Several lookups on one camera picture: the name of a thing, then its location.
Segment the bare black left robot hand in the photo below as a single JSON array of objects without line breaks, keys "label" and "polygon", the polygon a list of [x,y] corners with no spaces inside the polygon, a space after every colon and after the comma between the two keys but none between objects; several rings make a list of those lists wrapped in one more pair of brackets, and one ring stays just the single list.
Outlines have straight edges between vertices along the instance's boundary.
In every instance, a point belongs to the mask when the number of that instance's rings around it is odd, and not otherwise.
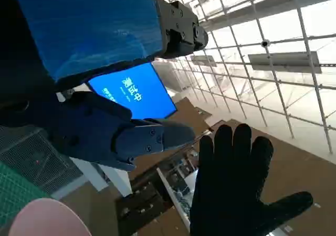
[{"label": "bare black left robot hand", "polygon": [[56,94],[95,77],[138,69],[155,58],[203,50],[208,35],[185,5],[165,0],[1,0],[1,125],[44,129],[58,152],[126,171],[134,159],[182,147],[195,138],[157,117],[159,104],[125,91],[152,113],[98,92]]}]

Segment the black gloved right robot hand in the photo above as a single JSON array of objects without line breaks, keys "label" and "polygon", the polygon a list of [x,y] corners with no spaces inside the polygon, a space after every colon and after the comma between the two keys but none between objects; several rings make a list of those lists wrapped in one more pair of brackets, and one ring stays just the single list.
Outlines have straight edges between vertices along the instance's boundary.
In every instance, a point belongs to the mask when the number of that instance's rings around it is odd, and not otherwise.
[{"label": "black gloved right robot hand", "polygon": [[251,128],[221,125],[199,142],[198,172],[190,209],[190,235],[267,235],[309,209],[301,191],[265,204],[260,196],[274,148]]}]

